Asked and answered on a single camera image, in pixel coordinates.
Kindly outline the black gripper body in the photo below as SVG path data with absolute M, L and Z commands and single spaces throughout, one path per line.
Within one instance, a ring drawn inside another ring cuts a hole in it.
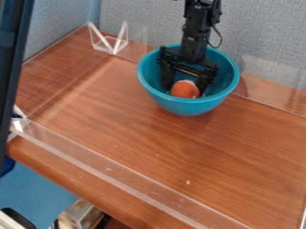
M 183 38 L 180 48 L 161 46 L 157 63 L 168 63 L 176 72 L 186 73 L 195 77 L 210 76 L 211 83 L 215 81 L 216 72 L 220 67 L 207 59 L 207 47 L 210 46 L 210 33 L 215 31 L 220 34 L 215 26 L 208 26 L 204 30 L 192 31 L 183 27 Z

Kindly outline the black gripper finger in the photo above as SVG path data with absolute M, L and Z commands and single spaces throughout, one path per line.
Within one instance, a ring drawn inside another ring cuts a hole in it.
M 172 68 L 172 65 L 168 63 L 161 63 L 161 78 L 164 88 L 169 89 L 174 85 L 175 69 Z
M 210 85 L 210 83 L 211 83 L 210 76 L 207 76 L 207 75 L 198 76 L 196 87 L 198 87 L 198 91 L 199 91 L 200 95 L 204 94 L 204 91 L 206 91 L 207 86 Z

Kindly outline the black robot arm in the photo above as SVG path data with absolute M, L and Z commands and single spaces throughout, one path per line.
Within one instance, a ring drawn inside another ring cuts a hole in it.
M 180 48 L 160 47 L 160 64 L 163 86 L 169 94 L 179 98 L 199 98 L 207 86 L 215 81 L 220 67 L 207 59 L 210 33 L 220 22 L 220 0 L 186 0 L 184 18 L 182 27 L 183 37 Z

